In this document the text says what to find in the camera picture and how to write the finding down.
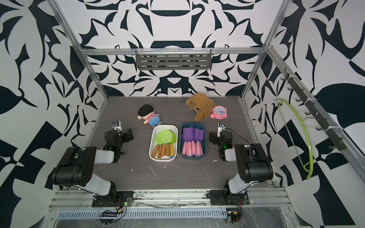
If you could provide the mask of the teal storage box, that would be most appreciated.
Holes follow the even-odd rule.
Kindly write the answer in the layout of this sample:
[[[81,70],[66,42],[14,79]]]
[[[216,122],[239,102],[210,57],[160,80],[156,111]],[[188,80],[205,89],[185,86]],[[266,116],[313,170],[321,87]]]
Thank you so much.
[[[206,130],[200,123],[184,123],[181,128],[180,154],[183,158],[199,160],[206,154]]]

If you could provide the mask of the purple shovel pink handle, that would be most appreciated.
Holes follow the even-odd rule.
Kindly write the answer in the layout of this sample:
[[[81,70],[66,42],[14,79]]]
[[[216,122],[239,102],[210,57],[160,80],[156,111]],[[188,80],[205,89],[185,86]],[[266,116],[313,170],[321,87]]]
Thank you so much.
[[[190,128],[184,128],[182,132],[182,139],[184,140],[182,155],[186,156],[187,151],[187,143],[190,141]]]
[[[204,131],[196,128],[194,136],[195,136],[195,140],[196,140],[196,156],[201,157],[201,156],[203,156],[201,142],[204,139]]]
[[[192,140],[192,156],[197,156],[197,133],[196,128],[192,128],[193,130],[193,140]]]
[[[187,128],[186,129],[186,141],[187,141],[187,156],[192,156],[192,141],[194,140],[194,129],[193,128]]]

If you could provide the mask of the white storage box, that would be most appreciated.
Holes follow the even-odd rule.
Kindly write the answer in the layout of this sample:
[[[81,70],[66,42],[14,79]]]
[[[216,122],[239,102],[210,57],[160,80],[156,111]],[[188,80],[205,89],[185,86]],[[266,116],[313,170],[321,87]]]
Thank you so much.
[[[178,129],[162,124],[153,129],[149,157],[155,162],[172,162],[177,156]]]

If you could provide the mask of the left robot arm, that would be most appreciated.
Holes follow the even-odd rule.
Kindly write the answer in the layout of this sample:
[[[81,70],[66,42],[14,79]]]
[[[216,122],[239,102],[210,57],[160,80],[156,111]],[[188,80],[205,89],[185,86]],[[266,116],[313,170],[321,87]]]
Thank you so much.
[[[131,128],[123,133],[120,130],[105,132],[106,145],[103,149],[93,146],[69,147],[51,174],[54,185],[62,188],[77,188],[92,193],[92,207],[114,207],[126,205],[133,199],[133,191],[118,191],[116,184],[94,173],[95,164],[117,163],[124,153],[124,143],[134,140]]]

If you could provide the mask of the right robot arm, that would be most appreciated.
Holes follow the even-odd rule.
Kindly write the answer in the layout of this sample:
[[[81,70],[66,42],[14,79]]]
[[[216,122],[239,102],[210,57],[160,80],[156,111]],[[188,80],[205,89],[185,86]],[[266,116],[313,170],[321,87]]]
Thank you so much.
[[[209,142],[219,146],[219,157],[224,162],[237,163],[238,173],[226,181],[222,190],[211,190],[206,197],[218,206],[249,204],[247,190],[274,176],[261,144],[232,144],[232,132],[227,130],[210,132]]]

